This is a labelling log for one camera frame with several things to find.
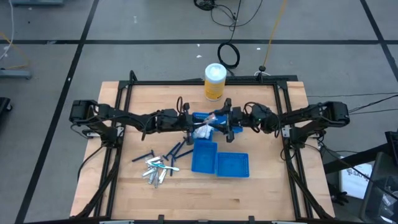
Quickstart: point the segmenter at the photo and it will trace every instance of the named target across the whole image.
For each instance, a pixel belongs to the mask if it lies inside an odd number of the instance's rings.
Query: black metal frame
[[[286,103],[287,111],[292,111],[290,98],[289,98],[289,92],[287,89],[287,81],[297,81],[297,76],[285,75],[285,76],[278,76],[278,77],[263,77],[260,74],[257,77],[228,77],[228,79],[226,80],[226,85],[272,86],[274,89],[274,94],[275,94],[275,102],[277,105],[277,112],[278,112],[278,114],[282,114],[283,113],[282,112],[282,103],[280,100],[279,88],[282,89],[282,91],[284,93],[284,100]],[[125,111],[128,110],[133,85],[204,85],[204,81],[196,79],[196,80],[185,80],[185,81],[142,81],[142,82],[140,82],[140,81],[137,81],[137,78],[136,78],[134,72],[131,71],[130,72],[130,80],[119,82],[118,93],[116,95],[115,108],[120,108],[122,93],[123,93],[123,90],[125,89],[125,87],[127,87],[127,95],[126,95],[124,110]],[[286,149],[286,147],[287,147],[286,143],[287,143],[287,138],[282,137],[282,144],[283,144],[284,149]],[[118,147],[116,147],[115,159],[118,159],[118,161],[115,161],[115,162],[117,162],[118,164],[119,164],[119,161],[121,158],[120,155],[121,155],[122,147],[123,147],[123,138],[121,139],[121,144]],[[107,173],[108,173],[108,169],[109,169],[109,163],[111,160],[111,151],[112,150],[113,149],[110,147],[106,149],[106,155],[104,158],[103,170],[101,173],[101,179],[100,179],[99,186],[102,186],[104,184],[104,181],[108,176]],[[296,154],[299,155],[299,156],[297,156],[296,161],[297,161],[297,167],[299,169],[300,178],[303,181],[303,183],[306,184],[300,151],[297,150]],[[290,161],[291,156],[290,156],[289,150],[285,150],[285,158],[287,159],[287,163],[291,162]],[[113,177],[113,179],[111,181],[111,187],[109,190],[109,199],[108,199],[107,207],[106,207],[106,216],[105,217],[108,217],[109,219],[111,218],[111,215],[112,215],[117,178],[118,178],[118,175],[117,175],[117,171],[116,171],[116,175]],[[294,182],[293,178],[291,178],[290,176],[289,176],[289,185],[290,185],[290,191],[292,194],[292,203],[294,205],[295,219],[297,220],[297,219],[301,218],[300,206],[299,206],[299,200],[297,198],[297,189],[295,186],[295,182]],[[305,200],[305,210],[307,212],[307,217],[313,218],[311,206],[306,198],[304,198],[304,200]],[[95,217],[100,216],[101,204],[102,204],[102,196],[99,198],[99,200],[95,206],[95,211],[94,211]]]
[[[294,82],[298,81],[297,76],[295,75],[284,75],[284,76],[277,76],[277,77],[263,77],[261,74],[259,74],[257,77],[251,76],[251,77],[228,77],[226,80],[226,85],[261,85],[261,86],[272,86],[274,89],[274,94],[275,94],[275,102],[277,106],[277,113],[282,114],[282,102],[280,100],[280,94],[279,90],[281,89],[283,94],[284,94],[284,100],[286,104],[286,110],[287,111],[292,111],[292,106],[289,98],[289,90],[287,87],[287,82]],[[185,81],[138,81],[134,72],[130,72],[130,79],[128,81],[119,81],[118,85],[118,93],[116,95],[116,102],[115,102],[115,108],[120,108],[121,106],[121,99],[123,95],[123,91],[125,88],[127,88],[127,94],[126,94],[126,99],[124,102],[124,111],[128,111],[129,105],[130,105],[130,99],[131,99],[131,93],[132,93],[132,88],[134,85],[204,85],[204,81],[194,79],[194,80],[185,80]],[[286,166],[287,170],[289,171],[290,168],[293,167],[292,165],[292,160],[291,160],[291,155],[290,151],[288,150],[288,141],[289,138],[282,137],[282,144],[285,149],[285,158],[286,158]],[[95,196],[91,199],[91,201],[98,201],[93,204],[94,206],[91,207],[90,209],[93,208],[94,210],[94,217],[88,217],[88,215],[91,213],[92,210],[83,210],[79,215],[76,217],[71,217],[69,220],[54,220],[54,221],[47,221],[47,222],[37,222],[37,223],[47,223],[47,224],[58,224],[58,223],[99,223],[103,221],[110,221],[111,216],[112,216],[112,209],[113,209],[113,203],[114,203],[114,198],[115,198],[115,191],[116,191],[116,184],[117,184],[117,179],[118,179],[118,170],[119,170],[119,163],[121,160],[121,153],[122,153],[122,148],[123,148],[123,136],[121,136],[121,139],[119,141],[119,144],[116,145],[115,150],[115,159],[114,159],[114,165],[113,169],[108,171],[109,169],[109,163],[111,160],[111,155],[112,155],[112,150],[113,148],[107,148],[106,149],[106,155],[104,158],[104,164],[103,164],[103,170],[101,173],[101,178],[100,178],[100,183],[99,183],[99,189],[95,193]],[[304,168],[303,168],[303,162],[300,154],[299,149],[295,149],[296,153],[296,162],[297,162],[297,168],[300,176],[300,180],[303,183],[303,186],[306,187],[306,181],[305,181],[305,174],[304,174]],[[101,204],[102,204],[102,198],[103,198],[103,192],[105,189],[108,187],[108,185],[111,184],[110,189],[109,189],[109,197],[108,197],[108,202],[106,206],[106,215],[105,216],[100,216],[100,211],[101,211]],[[298,200],[298,195],[297,195],[297,188],[296,188],[296,182],[294,181],[294,178],[289,175],[289,185],[290,185],[290,193],[292,197],[292,204],[294,208],[294,215],[295,215],[295,221],[293,222],[305,222],[305,223],[345,223],[345,224],[350,224],[354,222],[345,222],[345,221],[338,221],[338,220],[325,220],[325,219],[315,219],[313,218],[312,214],[312,207],[308,201],[307,198],[304,197],[304,202],[305,202],[305,211],[307,213],[307,217],[302,217],[300,213],[300,205],[299,205],[299,200]],[[201,223],[203,221],[199,220],[165,220],[164,215],[159,215],[158,220],[134,220],[134,223]],[[248,217],[248,221],[211,221],[208,220],[206,223],[272,223],[270,221],[255,221],[253,216]]]

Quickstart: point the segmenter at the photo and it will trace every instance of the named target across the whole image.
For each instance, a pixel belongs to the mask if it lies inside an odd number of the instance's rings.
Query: butcher block table
[[[306,107],[308,101],[304,84],[287,82],[287,85],[292,109]],[[175,108],[177,98],[182,96],[183,102],[190,104],[190,113],[220,109],[226,98],[232,99],[233,106],[243,107],[246,102],[255,101],[277,113],[272,86],[227,85],[222,98],[216,102],[208,101],[203,91],[201,85],[134,85],[129,112],[144,114]],[[117,92],[118,82],[103,82],[98,102],[114,106]],[[235,134],[232,143],[227,143],[225,136],[215,133],[213,141],[218,143],[218,152],[249,154],[249,178],[217,178],[216,175],[194,173],[191,171],[192,154],[189,154],[175,162],[174,166],[180,171],[174,172],[172,177],[168,172],[163,184],[155,189],[141,177],[147,170],[144,160],[131,160],[147,154],[151,149],[156,156],[164,155],[177,142],[181,142],[185,134],[148,134],[145,141],[141,141],[141,134],[131,126],[126,128],[112,219],[156,220],[159,215],[164,215],[166,220],[248,220],[248,216],[253,215],[256,221],[295,220],[287,168],[280,158],[283,148],[281,135],[275,138],[273,133],[255,133],[250,128],[244,128],[242,133]],[[317,146],[314,139],[309,139],[307,144]],[[88,140],[85,158],[100,145],[98,138]],[[184,145],[180,154],[192,148]],[[308,189],[325,211],[334,216],[320,153],[311,147],[302,149],[301,153]],[[105,149],[82,169],[71,215],[79,213],[97,191],[104,155]],[[303,197],[298,187],[297,194],[301,216],[305,217]],[[105,214],[108,195],[107,190],[101,215]]]

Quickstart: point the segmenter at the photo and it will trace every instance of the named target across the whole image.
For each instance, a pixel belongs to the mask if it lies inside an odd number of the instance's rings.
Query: aluminum frame
[[[295,75],[285,75],[285,76],[278,76],[278,77],[263,77],[262,75],[259,75],[257,77],[228,77],[226,80],[226,85],[264,85],[264,86],[272,86],[274,89],[274,94],[275,94],[275,102],[277,105],[277,112],[278,114],[282,114],[282,102],[280,100],[280,94],[279,94],[279,89],[282,89],[284,93],[284,100],[286,102],[286,109],[287,111],[291,111],[291,102],[289,98],[289,90],[287,88],[287,82],[294,82],[298,81],[297,76]],[[130,99],[131,99],[131,93],[132,93],[132,88],[134,85],[204,85],[204,81],[201,80],[185,80],[185,81],[137,81],[137,78],[134,74],[134,72],[130,72],[130,80],[128,81],[119,81],[119,86],[118,86],[118,93],[116,95],[116,103],[115,103],[115,108],[120,108],[121,104],[121,97],[122,93],[125,88],[127,88],[127,95],[126,95],[126,100],[124,104],[124,111],[128,111],[129,105],[130,105]],[[107,148],[106,150],[106,156],[104,158],[104,164],[103,164],[103,170],[101,173],[101,182],[100,182],[100,188],[106,188],[109,184],[111,184],[110,190],[109,190],[109,199],[107,201],[107,206],[106,206],[106,215],[105,216],[100,216],[100,210],[101,210],[101,204],[102,204],[102,195],[99,198],[98,202],[96,203],[94,207],[94,217],[75,217],[69,220],[54,220],[54,221],[47,221],[47,222],[35,222],[35,223],[46,223],[46,224],[58,224],[58,223],[111,223],[112,219],[112,209],[113,209],[113,203],[114,203],[114,195],[116,192],[116,184],[117,184],[117,179],[118,179],[118,167],[119,163],[117,161],[120,161],[121,158],[121,150],[123,148],[123,139],[121,138],[121,144],[116,148],[116,155],[115,155],[115,163],[117,163],[117,170],[116,170],[116,175],[113,174],[112,181],[105,186],[101,186],[104,184],[105,179],[110,175],[108,174],[108,169],[109,169],[109,162],[111,158],[111,151],[112,149]],[[282,137],[282,144],[284,149],[287,147],[287,140],[288,138]],[[297,167],[298,167],[298,172],[300,174],[300,178],[305,183],[305,174],[304,174],[304,169],[303,169],[303,163],[302,163],[302,158],[300,154],[300,150],[296,150],[296,161],[297,161]],[[285,158],[286,158],[286,165],[287,168],[289,169],[289,165],[291,166],[292,161],[290,152],[289,150],[285,150]],[[305,202],[305,210],[307,213],[308,218],[303,218],[301,217],[300,213],[300,206],[299,206],[299,200],[297,196],[297,188],[296,188],[296,183],[294,182],[293,178],[289,176],[289,185],[290,185],[290,193],[292,196],[292,204],[294,208],[294,215],[295,215],[295,221],[292,222],[287,222],[287,223],[295,223],[295,222],[302,222],[302,223],[341,223],[341,224],[352,224],[355,222],[345,222],[345,221],[338,221],[338,220],[324,220],[324,219],[315,219],[312,217],[312,209],[311,206],[306,198],[304,198]],[[164,215],[159,215],[158,220],[125,220],[125,223],[158,223],[158,224],[163,224],[163,223],[275,223],[272,221],[255,221],[253,216],[248,217],[248,221],[213,221],[213,220],[165,220]]]

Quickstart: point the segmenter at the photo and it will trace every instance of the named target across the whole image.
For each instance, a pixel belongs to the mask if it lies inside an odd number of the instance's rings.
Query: black floor stripe
[[[70,84],[72,82],[73,76],[75,74],[77,64],[79,62],[81,51],[84,46],[84,41],[87,38],[88,30],[90,29],[91,22],[93,21],[93,18],[94,18],[94,14],[95,14],[95,11],[96,11],[96,8],[98,5],[98,1],[99,0],[94,0],[93,5],[90,10],[90,13],[88,14],[88,18],[87,18],[85,27],[83,29],[83,33],[81,34],[80,41],[78,43],[78,47],[76,49],[75,56],[73,57],[72,64],[70,65],[67,78],[65,79],[65,83],[63,84],[62,92],[61,92],[60,98],[58,100],[57,107],[55,108],[55,112],[52,117],[49,130],[47,131],[47,135],[45,137],[42,149],[40,151],[39,158],[37,159],[36,166],[33,171],[32,177],[30,178],[30,182],[27,187],[26,193],[24,195],[22,205],[19,208],[15,223],[18,223],[18,224],[23,223],[25,220],[26,214],[28,212],[29,205],[32,201],[34,191],[35,191],[37,183],[39,181],[40,173],[44,166],[45,158],[47,157],[47,154],[50,149],[50,145],[52,142],[52,138],[54,136],[55,128],[57,127],[58,121],[60,119],[62,108],[63,108],[63,105],[67,98],[68,90],[69,90]]]
[[[47,45],[47,44],[79,44],[80,40],[13,40],[13,44],[37,44],[37,45]],[[5,40],[0,40],[0,44],[8,44]]]
[[[109,45],[149,45],[149,44],[220,44],[229,40],[198,39],[198,40],[87,40],[85,44]],[[268,44],[269,40],[232,40],[233,44]],[[379,44],[377,40],[273,40],[272,44],[313,44],[313,45],[368,45]]]
[[[376,34],[377,39],[380,41],[381,48],[383,49],[384,55],[387,58],[388,64],[390,65],[391,70],[398,81],[397,64],[396,64],[396,61],[394,60],[393,56],[391,55],[390,50],[388,49],[387,42],[384,41],[383,35],[381,34],[380,29],[377,26],[376,20],[374,19],[372,12],[371,12],[368,4],[366,3],[366,1],[361,0],[361,4],[362,4],[363,9],[365,10],[365,13],[366,13],[368,19],[369,19],[369,22],[372,25],[372,28],[374,30],[374,33]]]
[[[187,39],[187,40],[86,40],[84,44],[108,45],[150,45],[150,44],[220,44],[228,40],[222,39]],[[234,44],[268,44],[267,39],[236,39]],[[14,40],[14,44],[79,44],[80,40]],[[297,45],[374,45],[398,44],[398,40],[272,40],[272,44],[297,44]]]

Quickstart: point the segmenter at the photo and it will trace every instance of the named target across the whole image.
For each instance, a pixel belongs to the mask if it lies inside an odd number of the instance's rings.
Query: yellow cable
[[[287,2],[287,0],[284,0],[284,1],[283,1],[282,7],[280,8],[280,11],[279,11],[279,14],[278,14],[278,19],[275,21],[274,28],[272,29],[271,37],[269,38],[269,42],[268,42],[268,48],[267,48],[267,53],[266,53],[266,59],[264,59],[264,63],[263,63],[263,66],[264,66],[264,67],[266,66],[266,63],[267,63],[268,53],[270,52],[270,49],[271,49],[272,38],[274,38],[274,32],[275,32],[275,30],[276,30],[276,27],[277,27],[278,24],[279,24],[280,18],[282,17],[282,15],[283,15],[283,13],[284,13],[284,11],[285,11],[286,2]]]
[[[25,59],[25,61],[26,61],[26,64],[25,64],[25,65],[11,66],[11,67],[6,68],[6,69],[16,69],[16,68],[26,68],[26,67],[28,67],[29,64],[30,64],[30,60],[29,60],[29,58],[26,56],[26,54],[25,54],[19,47],[15,46],[13,43],[11,43],[11,41],[10,41],[10,40],[6,37],[6,35],[4,35],[2,32],[0,32],[0,36],[2,36],[3,39],[6,40],[6,41],[11,45],[11,47],[14,47],[15,49],[17,49],[17,51],[19,52],[19,54],[20,54],[20,55]]]

